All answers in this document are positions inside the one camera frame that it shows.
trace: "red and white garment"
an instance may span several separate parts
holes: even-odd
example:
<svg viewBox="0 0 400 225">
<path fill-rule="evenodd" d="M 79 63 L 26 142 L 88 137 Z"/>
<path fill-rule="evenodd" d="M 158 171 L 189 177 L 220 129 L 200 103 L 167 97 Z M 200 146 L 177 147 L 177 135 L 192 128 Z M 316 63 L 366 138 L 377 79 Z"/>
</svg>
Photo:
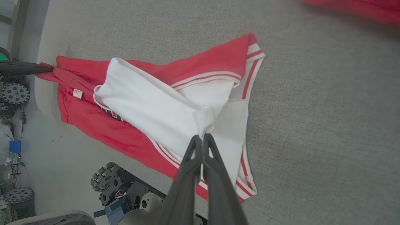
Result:
<svg viewBox="0 0 400 225">
<path fill-rule="evenodd" d="M 177 103 L 175 106 L 178 107 L 182 106 L 178 104 L 183 102 L 183 105 L 187 107 L 186 113 L 180 116 L 191 115 L 191 118 L 186 118 L 191 120 L 189 122 L 193 126 L 182 133 L 183 124 L 181 124 L 175 129 L 178 131 L 176 137 L 190 136 L 187 139 L 189 141 L 193 133 L 212 131 L 220 152 L 222 146 L 226 146 L 223 147 L 226 149 L 230 147 L 235 149 L 223 151 L 222 158 L 240 200 L 244 200 L 257 193 L 247 160 L 245 131 L 251 87 L 264 57 L 265 54 L 257 45 L 254 35 L 246 34 L 193 57 L 160 66 L 136 60 L 125 62 L 121 59 L 113 59 L 110 63 L 110 61 L 97 62 L 59 56 L 57 67 L 53 72 L 38 74 L 37 77 L 59 83 L 58 104 L 63 122 L 75 125 L 88 136 L 174 178 L 183 156 L 179 149 L 185 143 L 168 142 L 157 136 L 155 140 L 147 137 L 140 130 L 148 133 L 147 128 L 158 126 L 159 124 L 155 122 L 154 118 L 159 115 L 159 112 L 154 114 L 152 120 L 147 120 L 149 123 L 145 127 L 140 127 L 141 124 L 132 121 L 129 110 L 126 110 L 132 110 L 132 108 L 118 110 L 117 113 L 111 110 L 115 108 L 115 105 L 111 107 L 113 100 L 121 100 L 121 98 L 113 98 L 112 88 L 107 90 L 104 87 L 102 90 L 98 86 L 108 82 L 106 72 L 110 68 L 128 69 L 140 74 L 140 76 L 135 76 L 136 80 L 133 81 L 139 82 L 138 79 L 141 79 L 146 84 L 152 84 L 154 89 L 152 92 L 140 89 L 141 91 L 134 94 L 137 101 L 148 99 L 154 91 L 161 90 L 161 94 L 167 97 L 164 100 L 168 100 L 172 104 Z M 126 87 L 126 82 L 121 83 L 124 79 L 110 81 L 115 82 L 113 87 L 118 85 Z M 201 95 L 194 94 L 207 88 L 212 91 L 203 92 L 204 94 Z M 74 90 L 82 91 L 83 95 L 75 97 Z M 96 90 L 96 94 L 101 94 L 103 97 L 100 100 L 107 102 L 97 103 L 93 98 L 94 90 Z M 131 100 L 133 89 L 127 87 L 126 90 L 128 92 L 124 93 L 122 88 L 121 93 L 126 95 L 120 95 L 120 97 L 127 97 L 124 99 L 125 103 L 123 104 L 125 105 Z M 151 105 L 151 101 L 146 104 L 150 104 L 147 105 L 148 109 L 153 108 L 153 112 L 165 108 L 157 108 L 160 105 Z M 140 108 L 136 108 L 135 111 L 146 117 L 144 112 Z M 196 112 L 201 113 L 197 117 L 193 117 L 192 114 L 196 114 Z M 130 118 L 129 122 L 132 125 L 122 120 L 121 117 Z M 196 192 L 205 199 L 207 199 L 206 190 L 207 185 L 203 181 L 196 188 Z"/>
</svg>

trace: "gray fabric surface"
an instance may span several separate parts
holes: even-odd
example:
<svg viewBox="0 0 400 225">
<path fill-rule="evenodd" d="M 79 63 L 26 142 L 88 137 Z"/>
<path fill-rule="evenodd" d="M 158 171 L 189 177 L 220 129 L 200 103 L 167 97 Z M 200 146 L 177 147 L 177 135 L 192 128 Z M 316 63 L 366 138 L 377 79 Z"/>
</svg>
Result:
<svg viewBox="0 0 400 225">
<path fill-rule="evenodd" d="M 249 222 L 400 223 L 394 28 L 299 0 L 59 0 L 50 2 L 38 61 L 54 64 L 60 54 L 166 64 L 247 32 L 266 53 L 250 98 L 248 157 L 258 194 L 243 203 Z M 107 151 L 168 191 L 171 179 Z M 206 215 L 206 201 L 196 201 Z"/>
</svg>

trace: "red stripe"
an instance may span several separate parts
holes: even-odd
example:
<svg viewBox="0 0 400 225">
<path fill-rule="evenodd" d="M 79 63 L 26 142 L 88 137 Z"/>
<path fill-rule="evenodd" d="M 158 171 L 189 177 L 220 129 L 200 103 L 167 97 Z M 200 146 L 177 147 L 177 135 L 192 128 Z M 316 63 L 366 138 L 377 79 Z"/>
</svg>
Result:
<svg viewBox="0 0 400 225">
<path fill-rule="evenodd" d="M 262 53 L 262 50 L 260 49 L 260 50 L 258 50 L 258 51 L 256 51 L 256 52 L 253 52 L 253 53 L 248 54 L 248 55 L 247 55 L 247 58 L 251 58 L 251 57 L 256 56 L 256 55 L 259 55 L 259 54 L 261 54 L 261 53 Z"/>
<path fill-rule="evenodd" d="M 253 72 L 254 72 L 254 69 L 256 68 L 257 63 L 258 63 L 258 59 L 256 61 L 254 61 L 253 65 L 251 66 L 249 76 L 246 80 L 246 85 L 244 86 L 242 99 L 246 99 L 247 89 L 249 88 L 250 80 L 251 80 L 251 77 L 253 76 Z"/>
<path fill-rule="evenodd" d="M 250 194 L 250 192 L 248 192 L 248 190 L 246 190 L 240 183 L 239 181 L 236 181 L 236 184 L 239 186 L 240 189 L 242 189 L 246 194 L 248 194 L 249 196 L 253 196 L 252 194 Z"/>
<path fill-rule="evenodd" d="M 170 158 L 168 156 L 168 154 L 166 152 L 163 151 L 163 149 L 158 145 L 158 143 L 155 141 L 155 143 L 157 144 L 157 146 L 160 148 L 160 150 L 165 154 L 165 156 L 167 156 L 171 161 L 175 162 L 176 164 L 180 165 L 180 163 L 176 162 L 175 160 L 173 160 L 172 158 Z"/>
<path fill-rule="evenodd" d="M 240 159 L 240 161 L 242 162 L 242 168 L 243 168 L 244 176 L 247 177 L 247 169 L 246 169 L 246 164 L 244 163 L 243 154 L 244 154 L 244 153 L 242 153 L 242 158 Z M 249 186 L 250 189 L 253 190 L 253 187 L 251 186 L 251 184 L 250 184 L 249 181 L 247 181 L 247 185 Z"/>
<path fill-rule="evenodd" d="M 233 78 L 235 78 L 235 79 L 238 80 L 238 78 L 237 78 L 236 76 L 234 76 L 234 75 L 230 75 L 230 74 L 215 74 L 215 75 L 210 75 L 210 76 L 205 76 L 205 77 L 199 77 L 199 78 L 190 80 L 190 81 L 188 81 L 188 82 L 186 82 L 186 83 L 179 84 L 179 85 L 172 86 L 172 87 L 173 87 L 173 88 L 177 88 L 177 87 L 179 87 L 179 86 L 182 86 L 182 85 L 184 85 L 184 84 L 190 83 L 190 82 L 192 82 L 192 81 L 201 80 L 201 79 L 209 78 L 209 77 L 212 77 L 212 76 L 231 76 L 231 77 L 233 77 Z"/>
</svg>

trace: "logo on garment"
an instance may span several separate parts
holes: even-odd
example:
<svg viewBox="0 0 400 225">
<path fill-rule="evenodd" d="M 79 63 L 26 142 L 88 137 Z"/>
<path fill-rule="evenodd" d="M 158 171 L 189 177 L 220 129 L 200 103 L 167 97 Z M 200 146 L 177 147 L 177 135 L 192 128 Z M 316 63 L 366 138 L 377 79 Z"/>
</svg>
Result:
<svg viewBox="0 0 400 225">
<path fill-rule="evenodd" d="M 113 119 L 116 119 L 118 121 L 124 121 L 116 112 L 113 112 L 111 110 L 106 110 L 104 108 L 102 108 L 100 105 L 97 105 L 97 107 L 101 108 L 102 110 L 104 110 L 110 117 L 112 117 Z"/>
</svg>

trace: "floor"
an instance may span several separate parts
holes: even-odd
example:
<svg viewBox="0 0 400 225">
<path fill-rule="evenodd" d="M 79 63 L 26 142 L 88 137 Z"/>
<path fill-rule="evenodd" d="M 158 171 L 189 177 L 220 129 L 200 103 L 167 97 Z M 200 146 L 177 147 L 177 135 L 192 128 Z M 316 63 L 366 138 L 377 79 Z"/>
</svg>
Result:
<svg viewBox="0 0 400 225">
<path fill-rule="evenodd" d="M 20 60 L 36 62 L 40 37 L 49 0 L 31 1 L 21 41 Z M 49 120 L 35 101 L 34 79 L 29 76 L 31 98 L 26 106 L 26 124 L 22 135 L 22 159 L 29 171 L 22 171 L 18 182 L 33 188 L 37 215 L 63 210 L 82 210 L 92 215 L 102 210 L 99 194 L 90 185 L 90 178 L 106 163 L 88 139 L 80 139 L 60 121 Z M 19 124 L 19 113 L 13 118 Z M 15 137 L 20 139 L 21 127 Z M 96 224 L 108 224 L 106 217 Z"/>
</svg>

